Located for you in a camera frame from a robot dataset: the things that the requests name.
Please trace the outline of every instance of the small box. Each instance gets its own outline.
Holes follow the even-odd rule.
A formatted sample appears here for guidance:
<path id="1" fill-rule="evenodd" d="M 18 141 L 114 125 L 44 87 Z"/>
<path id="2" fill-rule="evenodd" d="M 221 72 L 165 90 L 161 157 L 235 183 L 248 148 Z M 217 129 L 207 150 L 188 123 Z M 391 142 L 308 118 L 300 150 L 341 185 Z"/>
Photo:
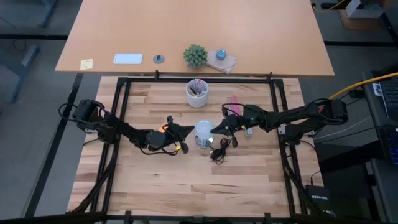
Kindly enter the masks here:
<path id="1" fill-rule="evenodd" d="M 392 5 L 392 0 L 352 0 L 346 8 L 350 19 L 375 19 Z"/>

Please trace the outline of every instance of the gray floor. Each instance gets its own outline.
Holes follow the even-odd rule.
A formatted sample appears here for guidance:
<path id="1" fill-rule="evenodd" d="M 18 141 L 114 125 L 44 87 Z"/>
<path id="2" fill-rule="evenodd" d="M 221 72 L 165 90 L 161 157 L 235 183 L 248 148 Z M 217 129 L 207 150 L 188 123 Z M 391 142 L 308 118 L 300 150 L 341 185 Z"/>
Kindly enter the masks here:
<path id="1" fill-rule="evenodd" d="M 0 16 L 15 24 L 23 33 L 68 34 L 77 15 L 81 0 L 60 0 L 45 29 L 38 27 L 43 16 L 40 1 L 1 0 Z M 398 24 L 397 9 L 388 12 L 393 24 Z M 346 31 L 337 12 L 316 15 L 322 36 L 325 40 L 347 41 L 391 41 L 384 32 Z M 1 33 L 15 33 L 15 30 L 0 21 Z M 0 47 L 8 50 L 16 58 L 24 53 L 13 49 L 11 40 L 0 40 Z M 64 41 L 33 41 L 28 45 L 39 44 L 40 53 L 34 60 L 29 77 L 15 104 L 6 103 L 13 86 L 15 75 L 0 66 L 0 219 L 20 217 L 25 210 L 27 199 L 37 180 L 39 170 L 49 148 L 55 127 L 59 121 L 57 108 L 66 101 L 75 74 L 57 74 L 54 68 L 62 52 Z M 377 48 L 327 47 L 330 60 L 336 73 L 334 78 L 303 78 L 300 80 L 306 102 L 320 97 L 329 97 L 336 91 L 359 81 L 361 72 L 379 70 L 397 62 L 398 50 Z M 94 98 L 100 76 L 85 75 L 77 100 Z M 347 128 L 370 116 L 364 100 L 349 107 L 349 122 L 344 126 L 327 127 L 318 134 L 324 136 Z M 361 123 L 346 133 L 353 133 L 371 127 L 371 120 Z M 320 141 L 334 137 L 322 138 Z M 74 124 L 68 124 L 58 150 L 44 194 L 36 215 L 50 215 L 65 212 L 78 160 L 85 135 Z M 359 136 L 331 141 L 338 146 L 358 146 L 376 139 L 370 130 Z M 326 147 L 324 152 L 332 152 Z M 333 177 L 324 177 L 331 182 Z"/>

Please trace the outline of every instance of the small potted plant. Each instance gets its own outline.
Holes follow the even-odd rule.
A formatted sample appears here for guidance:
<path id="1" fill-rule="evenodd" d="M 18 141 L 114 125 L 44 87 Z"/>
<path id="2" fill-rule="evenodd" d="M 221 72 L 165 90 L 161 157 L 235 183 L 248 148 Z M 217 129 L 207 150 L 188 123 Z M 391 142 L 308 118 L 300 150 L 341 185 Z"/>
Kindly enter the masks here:
<path id="1" fill-rule="evenodd" d="M 188 62 L 188 67 L 197 69 L 207 63 L 207 51 L 201 45 L 191 44 L 189 48 L 185 49 L 183 55 L 184 60 Z"/>

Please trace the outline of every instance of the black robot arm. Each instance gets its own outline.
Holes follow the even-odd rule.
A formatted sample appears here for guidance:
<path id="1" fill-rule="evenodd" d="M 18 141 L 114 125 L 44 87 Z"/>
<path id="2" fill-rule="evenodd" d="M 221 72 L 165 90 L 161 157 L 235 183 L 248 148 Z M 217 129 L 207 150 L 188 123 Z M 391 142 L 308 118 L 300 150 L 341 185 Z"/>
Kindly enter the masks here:
<path id="1" fill-rule="evenodd" d="M 188 152 L 185 138 L 194 129 L 194 126 L 180 126 L 173 123 L 171 116 L 167 117 L 167 124 L 161 131 L 152 129 L 139 130 L 121 121 L 114 114 L 105 110 L 102 103 L 95 100 L 81 100 L 72 114 L 73 119 L 68 119 L 77 123 L 77 126 L 86 131 L 97 130 L 100 141 L 114 144 L 119 139 L 119 135 L 129 138 L 130 142 L 140 149 L 148 148 L 150 151 L 163 150 L 175 142 L 179 142 L 181 150 Z"/>
<path id="2" fill-rule="evenodd" d="M 226 106 L 240 105 L 244 107 L 243 116 L 234 113 Z M 256 105 L 242 105 L 227 103 L 222 105 L 225 119 L 221 124 L 211 130 L 213 134 L 232 136 L 233 147 L 238 146 L 234 136 L 236 131 L 242 131 L 259 126 L 266 132 L 278 128 L 281 124 L 285 127 L 284 141 L 288 144 L 300 144 L 302 136 L 310 131 L 317 131 L 325 125 L 340 125 L 348 121 L 346 104 L 340 100 L 319 99 L 305 106 L 283 112 L 270 112 Z M 290 124 L 293 121 L 306 119 L 300 124 Z"/>

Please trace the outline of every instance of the wooden table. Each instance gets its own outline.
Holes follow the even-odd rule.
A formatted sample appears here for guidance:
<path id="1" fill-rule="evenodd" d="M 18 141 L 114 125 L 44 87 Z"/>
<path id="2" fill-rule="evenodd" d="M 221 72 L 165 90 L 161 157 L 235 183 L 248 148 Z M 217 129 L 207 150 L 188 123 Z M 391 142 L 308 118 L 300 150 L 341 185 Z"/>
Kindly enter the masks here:
<path id="1" fill-rule="evenodd" d="M 117 79 L 103 77 L 99 85 L 96 100 L 109 110 Z M 302 106 L 299 81 L 284 79 L 284 85 L 289 108 Z M 202 119 L 219 124 L 223 119 L 221 104 L 227 103 L 231 95 L 236 95 L 239 103 L 252 103 L 272 111 L 269 85 L 210 83 L 209 89 L 207 105 L 196 109 L 186 102 L 184 83 L 132 83 L 125 121 L 137 129 L 159 129 L 168 115 L 181 125 L 193 125 Z M 289 217 L 276 131 L 265 133 L 254 128 L 252 137 L 246 138 L 244 132 L 236 137 L 239 146 L 227 149 L 222 165 L 216 165 L 208 151 L 195 146 L 193 133 L 187 137 L 190 152 L 175 157 L 143 155 L 122 137 L 108 213 L 123 215 L 125 210 L 131 210 L 134 215 L 263 217 L 264 212 L 269 212 L 273 217 Z M 96 134 L 89 134 L 86 141 L 95 138 Z M 219 146 L 221 138 L 216 135 L 214 147 Z M 303 140 L 313 144 L 308 137 Z M 83 148 L 69 210 L 94 186 L 102 146 L 97 141 Z M 307 144 L 297 146 L 297 155 L 303 185 L 309 184 L 310 176 L 319 170 L 317 155 Z M 322 185 L 319 174 L 314 175 L 314 181 Z M 293 188 L 299 212 L 298 194 L 294 185 Z"/>
<path id="2" fill-rule="evenodd" d="M 188 68 L 190 44 L 225 49 L 232 74 L 333 76 L 309 0 L 84 0 L 56 67 L 85 73 L 206 73 Z M 140 65 L 116 65 L 118 53 L 142 53 Z M 155 64 L 155 55 L 165 62 Z"/>

